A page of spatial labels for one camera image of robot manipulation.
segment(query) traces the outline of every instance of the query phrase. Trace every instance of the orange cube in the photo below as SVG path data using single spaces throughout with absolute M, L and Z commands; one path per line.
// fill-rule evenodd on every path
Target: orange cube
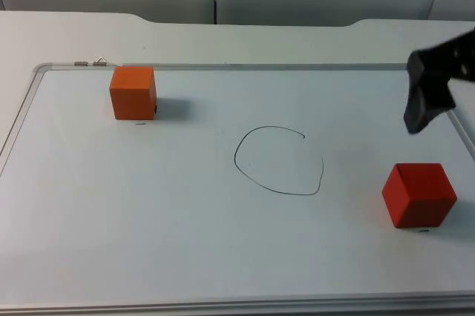
M 116 119 L 154 119 L 157 91 L 153 68 L 117 67 L 109 91 Z

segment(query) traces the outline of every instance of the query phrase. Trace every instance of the whiteboard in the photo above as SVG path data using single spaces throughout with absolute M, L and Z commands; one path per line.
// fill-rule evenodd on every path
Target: whiteboard
M 114 119 L 111 76 L 38 86 L 0 176 L 0 305 L 475 290 L 474 161 L 447 115 L 407 134 L 405 72 L 156 70 L 147 122 Z M 323 172 L 318 193 L 236 168 L 270 125 L 305 138 L 257 130 L 237 163 L 292 193 Z M 393 227 L 397 162 L 442 163 L 459 200 L 440 228 Z

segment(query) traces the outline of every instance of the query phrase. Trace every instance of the red cube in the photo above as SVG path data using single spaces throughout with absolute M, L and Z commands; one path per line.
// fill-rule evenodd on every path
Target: red cube
M 394 165 L 383 197 L 396 228 L 439 227 L 457 200 L 438 163 Z

